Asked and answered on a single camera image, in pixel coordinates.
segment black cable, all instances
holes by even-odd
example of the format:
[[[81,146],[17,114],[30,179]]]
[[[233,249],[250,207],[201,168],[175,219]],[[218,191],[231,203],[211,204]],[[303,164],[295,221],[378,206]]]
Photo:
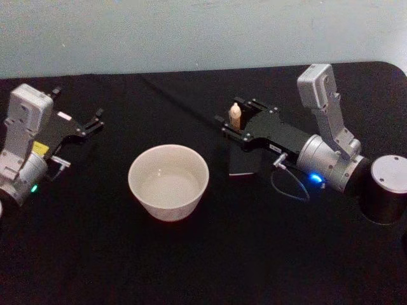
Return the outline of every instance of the black cable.
[[[274,173],[276,172],[276,170],[273,171],[272,174],[271,174],[271,176],[270,176],[270,180],[271,180],[271,183],[272,183],[273,188],[274,188],[278,193],[280,193],[281,195],[290,197],[290,198],[295,199],[295,200],[300,200],[300,201],[304,201],[304,202],[309,202],[309,201],[310,201],[310,194],[308,193],[308,191],[307,191],[307,189],[305,188],[304,184],[303,184],[293,173],[291,173],[288,169],[284,169],[284,170],[285,170],[292,178],[294,178],[294,180],[300,185],[300,187],[302,188],[302,190],[303,190],[304,193],[305,193],[306,198],[294,196],[294,195],[292,195],[292,194],[288,194],[288,193],[286,193],[286,192],[281,191],[281,190],[274,184]]]

